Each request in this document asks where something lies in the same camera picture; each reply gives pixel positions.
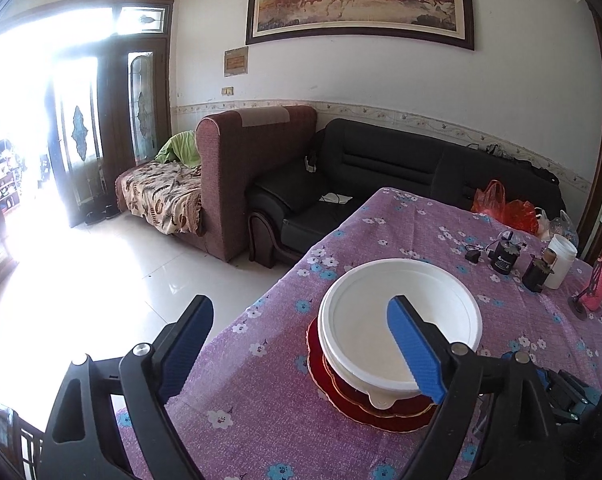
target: purple tablecloth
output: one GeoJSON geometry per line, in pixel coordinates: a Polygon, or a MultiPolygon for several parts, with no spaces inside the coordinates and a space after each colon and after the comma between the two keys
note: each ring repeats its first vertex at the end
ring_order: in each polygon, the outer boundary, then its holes
{"type": "MultiPolygon", "coordinates": [[[[489,244],[505,226],[398,190],[379,190],[326,236],[198,357],[167,411],[207,480],[391,480],[426,429],[386,433],[346,418],[325,400],[307,370],[305,331],[334,280],[382,258],[415,258],[459,278],[481,309],[478,352],[530,352],[542,367],[571,371],[602,389],[602,309],[579,321],[567,298],[590,266],[576,261],[558,290],[533,294],[520,284],[529,254],[543,244],[521,233],[527,251],[510,276],[473,266],[465,244],[489,244]]],[[[130,419],[118,414],[134,473],[150,478],[130,419]]],[[[462,478],[476,452],[472,436],[451,478],[462,478]]]]}

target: red plate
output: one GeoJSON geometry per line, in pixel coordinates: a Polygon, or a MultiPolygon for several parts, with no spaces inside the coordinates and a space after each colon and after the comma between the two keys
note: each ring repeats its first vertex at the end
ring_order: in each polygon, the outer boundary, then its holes
{"type": "Polygon", "coordinates": [[[307,366],[310,376],[332,405],[343,415],[361,424],[395,433],[409,433],[430,422],[436,405],[432,404],[428,397],[403,399],[395,402],[394,409],[377,410],[369,403],[366,394],[343,381],[323,358],[316,318],[307,329],[307,346],[307,366]]]}

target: red plastic bag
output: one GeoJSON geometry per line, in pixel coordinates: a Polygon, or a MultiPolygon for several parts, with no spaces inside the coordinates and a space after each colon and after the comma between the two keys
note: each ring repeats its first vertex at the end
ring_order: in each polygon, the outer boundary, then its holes
{"type": "Polygon", "coordinates": [[[476,190],[474,194],[474,203],[472,204],[473,213],[485,213],[502,224],[505,223],[505,188],[498,180],[491,180],[485,191],[476,190]]]}
{"type": "Polygon", "coordinates": [[[527,200],[525,202],[521,200],[508,202],[505,206],[502,223],[531,235],[536,235],[539,231],[539,222],[536,219],[534,205],[527,200]]]}

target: tile floor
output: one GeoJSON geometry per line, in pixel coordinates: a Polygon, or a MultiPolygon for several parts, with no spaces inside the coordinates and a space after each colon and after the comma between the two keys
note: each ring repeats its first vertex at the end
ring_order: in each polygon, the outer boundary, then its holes
{"type": "Polygon", "coordinates": [[[227,264],[130,214],[69,229],[55,206],[7,216],[20,264],[0,286],[0,402],[42,430],[73,356],[151,342],[197,294],[214,304],[212,338],[288,269],[227,264]]]}

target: silver screw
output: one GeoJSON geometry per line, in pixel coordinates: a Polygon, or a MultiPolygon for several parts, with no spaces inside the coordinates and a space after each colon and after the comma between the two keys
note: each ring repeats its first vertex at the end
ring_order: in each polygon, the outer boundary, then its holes
{"type": "Polygon", "coordinates": [[[132,353],[139,357],[148,354],[148,352],[150,352],[150,345],[148,343],[138,344],[132,349],[132,353]]]}
{"type": "Polygon", "coordinates": [[[79,354],[73,357],[72,364],[75,366],[81,366],[86,361],[88,361],[88,356],[86,354],[79,354]]]}
{"type": "Polygon", "coordinates": [[[465,345],[463,343],[452,343],[452,346],[450,346],[450,349],[452,350],[452,353],[454,355],[465,355],[465,354],[467,354],[467,351],[468,351],[467,345],[465,345]]]}
{"type": "Polygon", "coordinates": [[[527,352],[516,352],[514,354],[514,359],[516,359],[517,363],[524,365],[530,362],[530,355],[527,352]]]}

